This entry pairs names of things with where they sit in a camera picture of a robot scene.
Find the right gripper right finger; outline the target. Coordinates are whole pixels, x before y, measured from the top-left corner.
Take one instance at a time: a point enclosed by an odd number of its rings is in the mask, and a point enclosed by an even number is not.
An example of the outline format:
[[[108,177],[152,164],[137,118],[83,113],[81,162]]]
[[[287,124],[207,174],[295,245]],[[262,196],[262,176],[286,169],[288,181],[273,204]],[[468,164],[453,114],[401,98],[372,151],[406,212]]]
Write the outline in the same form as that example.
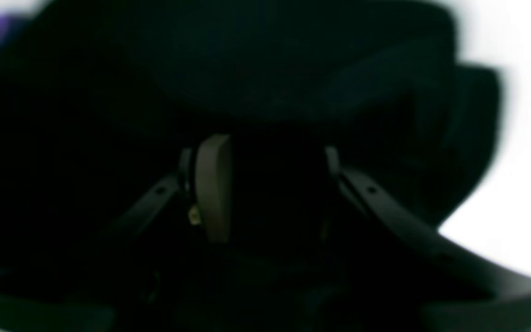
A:
[[[364,172],[342,166],[337,148],[325,147],[331,178],[342,196],[405,247],[464,286],[486,293],[485,300],[422,304],[427,332],[531,332],[531,277],[515,273],[466,250],[401,206]]]

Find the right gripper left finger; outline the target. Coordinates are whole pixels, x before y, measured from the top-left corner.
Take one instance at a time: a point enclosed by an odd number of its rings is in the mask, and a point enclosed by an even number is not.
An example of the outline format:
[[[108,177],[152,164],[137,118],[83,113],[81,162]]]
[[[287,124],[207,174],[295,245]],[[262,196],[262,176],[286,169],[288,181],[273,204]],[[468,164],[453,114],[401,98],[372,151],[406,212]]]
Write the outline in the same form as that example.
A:
[[[184,148],[177,168],[116,220],[65,248],[41,249],[0,270],[0,330],[125,332],[161,288],[158,267],[140,248],[155,224],[230,238],[230,136]]]

